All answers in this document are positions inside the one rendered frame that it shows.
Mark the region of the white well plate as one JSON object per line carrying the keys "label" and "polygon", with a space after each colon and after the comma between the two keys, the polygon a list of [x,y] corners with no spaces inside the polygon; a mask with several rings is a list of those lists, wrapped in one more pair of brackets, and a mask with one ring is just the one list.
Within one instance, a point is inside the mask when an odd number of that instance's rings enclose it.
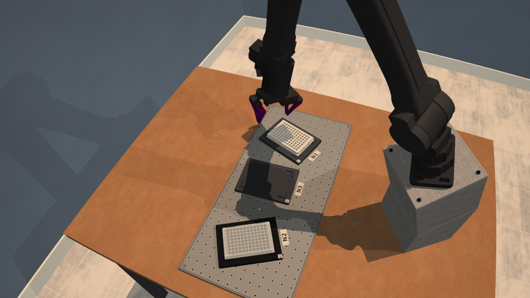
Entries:
{"label": "white well plate", "polygon": [[223,242],[225,259],[275,252],[270,222],[223,228]]}

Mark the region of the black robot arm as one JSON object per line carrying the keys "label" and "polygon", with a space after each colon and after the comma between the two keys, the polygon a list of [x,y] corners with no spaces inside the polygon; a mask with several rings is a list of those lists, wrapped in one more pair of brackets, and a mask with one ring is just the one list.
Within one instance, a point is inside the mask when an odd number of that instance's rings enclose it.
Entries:
{"label": "black robot arm", "polygon": [[[389,115],[394,141],[412,153],[410,184],[452,188],[455,136],[447,124],[455,112],[439,81],[428,77],[397,0],[346,0],[388,84],[395,108]],[[296,25],[302,0],[267,0],[263,40],[249,47],[257,77],[268,94],[292,78]],[[293,47],[292,47],[293,46]],[[442,183],[441,183],[442,182]]]}

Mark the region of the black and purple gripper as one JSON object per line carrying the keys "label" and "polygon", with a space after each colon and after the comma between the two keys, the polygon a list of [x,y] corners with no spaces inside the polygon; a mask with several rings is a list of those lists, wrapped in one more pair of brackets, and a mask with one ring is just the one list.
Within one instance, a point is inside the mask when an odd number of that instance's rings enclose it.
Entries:
{"label": "black and purple gripper", "polygon": [[[257,89],[256,94],[249,96],[250,104],[254,109],[255,117],[259,124],[266,114],[266,110],[263,108],[263,104],[261,103],[260,99],[263,100],[263,103],[266,105],[266,107],[268,107],[269,104],[279,102],[281,106],[285,106],[285,114],[287,116],[303,102],[303,98],[299,95],[299,93],[294,90],[292,86],[290,86],[291,79],[285,83],[276,82],[276,80],[272,79],[271,76],[270,79],[268,94],[263,90],[262,87],[260,87]],[[293,105],[288,110],[289,104]]]}

